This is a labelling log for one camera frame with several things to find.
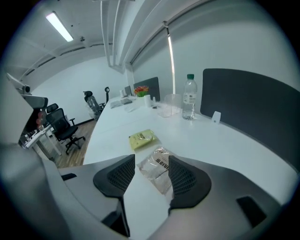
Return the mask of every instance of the flowers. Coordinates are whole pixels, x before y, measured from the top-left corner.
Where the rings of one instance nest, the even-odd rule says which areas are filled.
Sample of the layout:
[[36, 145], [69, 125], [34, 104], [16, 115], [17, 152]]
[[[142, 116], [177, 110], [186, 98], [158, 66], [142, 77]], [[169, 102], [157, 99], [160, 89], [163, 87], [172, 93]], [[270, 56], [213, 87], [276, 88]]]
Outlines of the flowers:
[[145, 95], [147, 95], [148, 91], [149, 91], [149, 87], [147, 87], [147, 86], [141, 86], [141, 87], [137, 87], [135, 89], [135, 94], [138, 97], [144, 97]]

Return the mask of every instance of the yellow package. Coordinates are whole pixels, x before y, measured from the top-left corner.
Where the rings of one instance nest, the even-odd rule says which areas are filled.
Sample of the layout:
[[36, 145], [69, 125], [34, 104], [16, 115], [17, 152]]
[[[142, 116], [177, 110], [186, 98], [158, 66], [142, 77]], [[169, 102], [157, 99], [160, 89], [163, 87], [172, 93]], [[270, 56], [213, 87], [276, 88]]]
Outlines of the yellow package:
[[142, 132], [131, 135], [129, 137], [129, 143], [132, 150], [135, 150], [156, 139], [157, 137], [155, 136], [155, 134], [150, 129], [147, 129]]

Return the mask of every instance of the chair headrest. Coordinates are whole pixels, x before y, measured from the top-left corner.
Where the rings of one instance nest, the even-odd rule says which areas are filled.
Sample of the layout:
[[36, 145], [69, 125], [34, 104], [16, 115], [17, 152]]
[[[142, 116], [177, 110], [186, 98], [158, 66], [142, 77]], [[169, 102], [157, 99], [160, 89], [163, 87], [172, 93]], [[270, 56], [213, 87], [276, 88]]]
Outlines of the chair headrest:
[[53, 104], [47, 106], [47, 108], [46, 108], [47, 113], [51, 113], [56, 109], [58, 109], [58, 105], [56, 103], [53, 103]]

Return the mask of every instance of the bottle cap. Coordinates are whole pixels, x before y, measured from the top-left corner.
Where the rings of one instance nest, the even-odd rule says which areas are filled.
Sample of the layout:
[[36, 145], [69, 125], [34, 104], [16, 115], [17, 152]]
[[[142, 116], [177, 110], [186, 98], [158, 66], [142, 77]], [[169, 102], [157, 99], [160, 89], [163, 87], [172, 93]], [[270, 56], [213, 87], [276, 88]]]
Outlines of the bottle cap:
[[194, 80], [194, 74], [188, 74], [188, 75], [187, 75], [187, 79], [192, 79], [192, 80]]

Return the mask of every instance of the chair armrest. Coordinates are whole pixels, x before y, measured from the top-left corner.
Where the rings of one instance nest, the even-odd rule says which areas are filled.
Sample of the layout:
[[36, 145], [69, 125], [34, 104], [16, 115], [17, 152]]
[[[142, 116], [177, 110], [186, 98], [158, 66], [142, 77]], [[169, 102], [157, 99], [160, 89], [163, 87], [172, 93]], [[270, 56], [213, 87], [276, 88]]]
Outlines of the chair armrest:
[[75, 118], [71, 118], [69, 121], [72, 121], [72, 123], [73, 123], [73, 126], [75, 125], [74, 124], [74, 120], [75, 120]]

